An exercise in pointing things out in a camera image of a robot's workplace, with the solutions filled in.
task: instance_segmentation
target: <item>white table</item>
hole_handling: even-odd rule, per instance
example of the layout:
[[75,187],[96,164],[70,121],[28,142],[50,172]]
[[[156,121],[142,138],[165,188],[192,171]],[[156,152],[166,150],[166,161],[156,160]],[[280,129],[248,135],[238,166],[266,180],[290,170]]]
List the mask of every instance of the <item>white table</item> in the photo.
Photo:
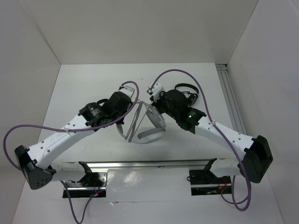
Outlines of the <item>white table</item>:
[[[217,71],[212,63],[62,65],[44,125],[61,127],[87,103],[110,97],[127,80],[136,81],[141,90],[139,99],[149,102],[147,86],[161,72],[171,68],[193,74],[202,84],[212,117],[232,127]],[[192,84],[188,76],[177,72],[166,74],[159,82],[165,90],[181,82]],[[205,111],[201,97],[194,107]],[[125,119],[126,128],[133,113]],[[181,130],[168,116],[164,118],[167,132],[156,143],[127,143],[118,135],[116,127],[112,126],[83,139],[58,160],[152,161],[233,157],[230,151]],[[151,128],[147,120],[141,130],[145,128]],[[40,140],[50,134],[43,130]],[[107,187],[107,197],[92,200],[84,223],[283,223],[267,176],[260,184],[253,184],[252,203],[246,212],[237,211],[219,195],[191,196],[187,176],[186,168],[109,171],[108,177],[113,177],[114,182]],[[237,183],[236,195],[241,199],[246,194],[243,178],[238,178]],[[25,183],[13,223],[74,223],[67,199],[61,198],[62,191],[63,187],[58,182],[51,182],[34,191]],[[79,219],[86,201],[86,198],[73,199]]]

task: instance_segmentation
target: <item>over-ear headphones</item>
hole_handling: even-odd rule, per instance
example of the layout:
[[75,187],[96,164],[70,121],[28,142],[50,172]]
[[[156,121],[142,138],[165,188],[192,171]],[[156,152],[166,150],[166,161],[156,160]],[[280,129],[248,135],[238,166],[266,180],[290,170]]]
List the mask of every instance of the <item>over-ear headphones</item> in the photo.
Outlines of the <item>over-ear headphones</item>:
[[196,93],[191,93],[189,91],[180,91],[181,93],[188,94],[189,97],[187,98],[188,106],[192,106],[195,104],[196,100],[198,99],[199,90],[194,85],[188,83],[179,83],[177,84],[174,89],[177,90],[178,87],[188,87],[196,91]]
[[[166,123],[164,118],[162,117],[162,115],[159,113],[159,111],[154,108],[152,105],[149,105],[143,101],[139,101],[137,102],[139,104],[136,114],[137,115],[137,119],[140,113],[140,110],[142,108],[142,105],[145,105],[146,107],[146,116],[149,118],[149,120],[151,121],[151,123],[155,126],[155,128],[147,130],[145,132],[141,132],[137,135],[138,140],[133,140],[133,136],[135,134],[135,127],[133,128],[132,133],[130,134],[130,136],[127,134],[124,135],[123,134],[123,129],[122,129],[122,125],[121,124],[117,124],[117,130],[119,132],[119,134],[124,138],[124,139],[128,139],[129,142],[133,142],[133,143],[137,143],[137,144],[148,144],[148,143],[152,143],[155,141],[158,141],[160,138],[162,138],[163,134],[166,132]],[[133,123],[131,125],[131,127],[134,125],[136,125],[137,120],[133,120]]]

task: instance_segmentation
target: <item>wall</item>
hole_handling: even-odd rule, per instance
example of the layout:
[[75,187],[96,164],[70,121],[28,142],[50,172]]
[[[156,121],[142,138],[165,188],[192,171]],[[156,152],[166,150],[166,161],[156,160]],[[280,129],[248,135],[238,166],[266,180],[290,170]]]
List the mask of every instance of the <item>wall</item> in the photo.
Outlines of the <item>wall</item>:
[[[42,124],[60,63],[52,54],[17,0],[0,1],[0,139],[17,124]],[[36,143],[40,130],[15,131],[8,139],[9,154],[20,144]],[[0,150],[1,213],[12,222],[24,179]]]
[[298,9],[298,0],[260,0],[228,63],[247,131],[273,150],[268,175],[286,224],[299,219]]
[[257,0],[23,0],[62,64],[227,63]]

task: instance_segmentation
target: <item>wire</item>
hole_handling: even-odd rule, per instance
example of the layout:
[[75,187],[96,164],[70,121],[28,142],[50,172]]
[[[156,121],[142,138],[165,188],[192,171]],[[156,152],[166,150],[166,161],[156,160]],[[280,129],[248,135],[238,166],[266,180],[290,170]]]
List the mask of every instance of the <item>wire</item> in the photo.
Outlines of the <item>wire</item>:
[[[100,128],[104,128],[104,127],[108,127],[110,125],[113,125],[115,124],[116,122],[122,120],[124,117],[127,116],[128,113],[131,112],[131,110],[133,109],[133,107],[137,104],[137,101],[138,101],[138,98],[139,98],[139,87],[137,85],[136,82],[134,81],[126,81],[124,82],[123,84],[121,84],[122,86],[125,85],[125,84],[128,84],[128,83],[132,83],[135,85],[136,87],[136,99],[135,101],[133,102],[132,106],[130,106],[130,108],[127,110],[127,112],[125,112],[121,117],[119,117],[118,119],[112,121],[112,122],[109,122],[105,125],[101,125],[99,127],[90,127],[90,128],[83,128],[83,129],[69,129],[68,131],[69,132],[85,132],[85,131],[91,131],[91,130],[98,130]],[[6,158],[8,159],[8,161],[11,163],[11,165],[13,165],[16,169],[18,170],[21,170],[19,168],[18,165],[16,165],[12,160],[11,158],[9,157],[8,155],[8,152],[7,152],[7,147],[6,147],[6,141],[7,141],[7,138],[9,136],[9,134],[14,130],[14,129],[17,129],[17,128],[20,128],[20,127],[34,127],[34,128],[40,128],[40,129],[45,129],[45,130],[50,130],[50,131],[54,131],[54,132],[66,132],[66,130],[64,129],[58,129],[58,128],[52,128],[52,127],[46,127],[46,126],[40,126],[40,125],[29,125],[29,124],[24,124],[24,125],[16,125],[14,127],[12,127],[11,129],[9,129],[9,131],[5,134],[4,138],[3,138],[3,151],[4,151],[4,154],[6,156]]]
[[67,185],[66,185],[63,181],[60,181],[60,182],[62,183],[62,185],[63,185],[64,188],[65,188],[65,191],[66,191],[66,194],[67,194],[67,198],[69,199],[69,203],[70,203],[71,213],[72,213],[72,215],[73,215],[73,217],[74,217],[75,222],[76,222],[77,224],[82,224],[82,223],[83,223],[83,220],[84,220],[84,216],[85,216],[85,212],[86,212],[87,206],[88,206],[88,204],[90,203],[90,201],[93,199],[93,195],[94,195],[94,194],[98,194],[98,193],[100,193],[100,192],[102,192],[102,191],[104,191],[104,190],[99,190],[99,191],[97,191],[97,192],[91,194],[90,198],[88,199],[88,201],[87,201],[87,203],[86,203],[86,205],[85,205],[85,207],[84,207],[83,214],[82,214],[82,219],[81,219],[81,221],[79,222],[79,221],[77,220],[76,214],[75,214],[75,212],[74,212],[74,207],[73,207],[73,204],[72,204],[72,202],[71,202],[70,191],[68,190]]
[[[193,75],[191,75],[190,73],[184,71],[184,70],[181,70],[181,69],[170,69],[170,70],[166,70],[164,72],[162,72],[156,79],[155,81],[153,82],[152,86],[150,87],[150,91],[153,89],[154,85],[156,84],[156,82],[158,81],[158,79],[163,76],[164,74],[168,73],[168,72],[172,72],[172,71],[177,71],[177,72],[182,72],[186,75],[188,75],[190,78],[192,78],[194,80],[194,82],[196,83],[196,85],[198,86],[199,90],[200,90],[200,93],[202,95],[202,98],[204,100],[204,103],[205,103],[205,108],[206,108],[206,113],[207,113],[207,116],[209,117],[211,123],[213,122],[213,119],[211,117],[211,114],[210,114],[210,111],[209,111],[209,108],[207,106],[207,102],[206,102],[206,97],[205,97],[205,94],[200,86],[200,84],[198,83],[198,81],[195,79],[195,77]],[[228,143],[228,145],[230,146],[230,148],[232,149],[232,151],[234,152],[239,164],[240,164],[240,167],[241,167],[241,170],[242,170],[242,173],[245,177],[245,180],[246,180],[246,185],[247,185],[247,191],[248,191],[248,194],[247,194],[247,197],[242,201],[242,202],[236,202],[235,201],[235,193],[234,193],[234,179],[235,179],[235,176],[233,177],[233,183],[232,183],[232,199],[233,199],[233,202],[229,202],[228,200],[225,199],[226,202],[228,203],[232,203],[239,211],[245,211],[249,205],[250,205],[250,201],[251,201],[251,183],[250,183],[250,180],[248,178],[248,175],[247,175],[247,172],[246,172],[246,169],[242,163],[242,160],[240,158],[240,156],[238,155],[237,151],[235,150],[234,146],[232,145],[232,143],[228,140],[228,138],[226,137],[226,135],[219,129],[219,127],[214,124],[214,127],[216,128],[216,130],[220,133],[220,135],[224,138],[224,140]],[[246,202],[246,205],[243,207],[243,208],[240,208],[238,205],[243,203],[243,202]]]

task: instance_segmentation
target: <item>headphone ear cup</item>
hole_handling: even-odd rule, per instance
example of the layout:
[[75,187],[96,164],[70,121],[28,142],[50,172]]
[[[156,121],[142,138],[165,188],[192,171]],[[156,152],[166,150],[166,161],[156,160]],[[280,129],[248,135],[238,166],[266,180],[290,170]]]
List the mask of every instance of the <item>headphone ear cup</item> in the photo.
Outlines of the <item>headphone ear cup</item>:
[[198,99],[198,94],[196,93],[191,94],[187,99],[188,105],[189,106],[194,105],[197,99]]

